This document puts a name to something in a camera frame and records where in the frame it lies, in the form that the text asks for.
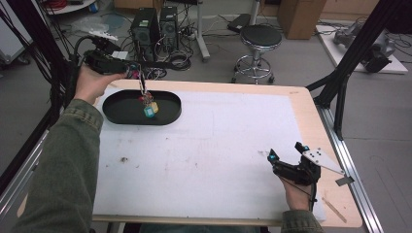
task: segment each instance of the stool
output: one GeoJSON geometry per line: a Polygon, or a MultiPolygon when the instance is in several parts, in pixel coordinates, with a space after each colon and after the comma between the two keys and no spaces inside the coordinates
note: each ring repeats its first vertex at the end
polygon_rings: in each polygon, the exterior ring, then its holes
{"type": "Polygon", "coordinates": [[[275,50],[282,42],[282,35],[276,29],[266,25],[250,25],[242,28],[240,37],[243,44],[247,45],[253,55],[240,57],[234,67],[234,76],[231,80],[236,83],[238,74],[255,79],[269,77],[269,83],[275,81],[269,62],[261,56],[268,50],[275,50]]]}

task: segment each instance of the black metal pole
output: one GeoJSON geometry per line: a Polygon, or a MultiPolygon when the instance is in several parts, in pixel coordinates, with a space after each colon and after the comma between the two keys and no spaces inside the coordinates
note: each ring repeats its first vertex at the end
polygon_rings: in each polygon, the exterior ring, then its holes
{"type": "Polygon", "coordinates": [[[347,82],[388,22],[394,18],[403,1],[380,0],[336,69],[322,80],[306,86],[311,91],[325,85],[321,94],[314,99],[322,108],[329,108],[330,102],[338,95],[334,131],[340,140],[343,140],[341,130],[347,82]]]}

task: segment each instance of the black stool seat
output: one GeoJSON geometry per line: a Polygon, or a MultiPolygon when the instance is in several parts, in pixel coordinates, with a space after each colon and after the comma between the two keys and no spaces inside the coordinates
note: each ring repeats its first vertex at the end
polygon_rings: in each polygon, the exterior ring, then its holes
{"type": "Polygon", "coordinates": [[[256,47],[275,47],[282,41],[282,35],[275,28],[266,25],[251,25],[242,28],[240,36],[256,47]]]}

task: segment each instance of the cardboard box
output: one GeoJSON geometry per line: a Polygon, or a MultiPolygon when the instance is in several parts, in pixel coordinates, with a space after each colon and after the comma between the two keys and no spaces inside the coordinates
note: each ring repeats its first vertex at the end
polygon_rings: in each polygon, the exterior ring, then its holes
{"type": "Polygon", "coordinates": [[[114,2],[117,9],[156,8],[158,13],[163,6],[163,0],[114,0],[114,2]]]}
{"type": "Polygon", "coordinates": [[[310,39],[326,0],[283,0],[278,22],[287,39],[310,39]]]}
{"type": "Polygon", "coordinates": [[[327,0],[321,18],[356,20],[368,17],[379,0],[327,0]]]}

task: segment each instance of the metal stool base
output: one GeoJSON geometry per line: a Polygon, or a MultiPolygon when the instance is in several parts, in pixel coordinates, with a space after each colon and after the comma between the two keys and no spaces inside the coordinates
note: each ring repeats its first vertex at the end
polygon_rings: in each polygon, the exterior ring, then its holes
{"type": "Polygon", "coordinates": [[[239,74],[255,79],[256,84],[258,84],[259,79],[266,78],[269,75],[270,83],[273,83],[275,80],[269,62],[260,56],[258,58],[252,55],[240,57],[236,61],[234,71],[234,77],[231,80],[232,83],[236,83],[236,76],[239,74]]]}

